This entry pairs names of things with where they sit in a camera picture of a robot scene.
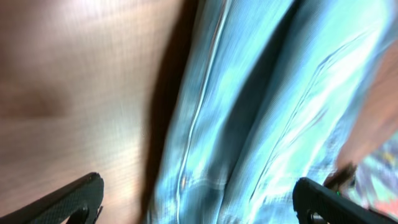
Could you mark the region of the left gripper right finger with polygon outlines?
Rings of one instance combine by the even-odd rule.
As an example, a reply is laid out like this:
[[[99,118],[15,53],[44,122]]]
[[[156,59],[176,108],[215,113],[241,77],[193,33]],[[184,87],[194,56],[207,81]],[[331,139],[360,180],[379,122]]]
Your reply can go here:
[[[300,224],[397,224],[395,219],[360,207],[306,177],[295,184],[293,207]]]

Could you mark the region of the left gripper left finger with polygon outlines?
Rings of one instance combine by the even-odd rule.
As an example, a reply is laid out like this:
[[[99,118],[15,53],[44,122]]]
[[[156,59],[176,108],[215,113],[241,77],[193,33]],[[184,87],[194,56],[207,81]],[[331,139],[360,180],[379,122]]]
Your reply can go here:
[[[95,224],[103,207],[104,180],[96,173],[1,217],[1,224]]]

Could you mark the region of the light blue denim jeans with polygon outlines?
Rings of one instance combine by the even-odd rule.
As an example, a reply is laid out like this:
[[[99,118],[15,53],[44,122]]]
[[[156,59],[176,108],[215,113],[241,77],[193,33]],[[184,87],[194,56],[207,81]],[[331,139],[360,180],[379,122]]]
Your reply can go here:
[[[297,223],[383,55],[396,2],[200,1],[145,223]]]

